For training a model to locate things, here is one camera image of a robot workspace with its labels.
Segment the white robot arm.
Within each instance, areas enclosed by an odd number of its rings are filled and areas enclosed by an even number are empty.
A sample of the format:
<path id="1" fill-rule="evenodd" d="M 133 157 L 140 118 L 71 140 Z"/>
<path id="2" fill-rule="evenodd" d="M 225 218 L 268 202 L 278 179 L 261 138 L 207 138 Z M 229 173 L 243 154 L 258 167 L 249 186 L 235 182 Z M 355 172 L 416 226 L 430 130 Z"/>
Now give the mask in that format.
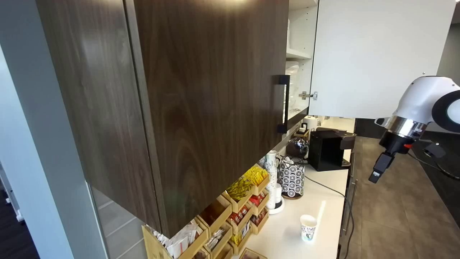
<path id="1" fill-rule="evenodd" d="M 432 124 L 452 133 L 460 131 L 460 87 L 447 77 L 426 75 L 414 79 L 390 118 L 384 118 L 384 134 L 368 180 L 377 183 L 397 154 L 407 154 Z"/>

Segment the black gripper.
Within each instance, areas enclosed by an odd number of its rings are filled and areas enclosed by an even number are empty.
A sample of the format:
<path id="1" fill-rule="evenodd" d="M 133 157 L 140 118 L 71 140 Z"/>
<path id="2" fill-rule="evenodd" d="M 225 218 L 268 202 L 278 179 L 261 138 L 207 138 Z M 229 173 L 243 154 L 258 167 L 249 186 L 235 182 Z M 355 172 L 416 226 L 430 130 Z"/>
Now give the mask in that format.
<path id="1" fill-rule="evenodd" d="M 380 141 L 380 146 L 384 149 L 384 151 L 378 156 L 373 173 L 368 177 L 371 183 L 377 183 L 383 177 L 384 172 L 391 166 L 397 154 L 407 154 L 414 146 L 414 140 L 409 137 L 400 137 L 393 133 L 386 133 Z"/>

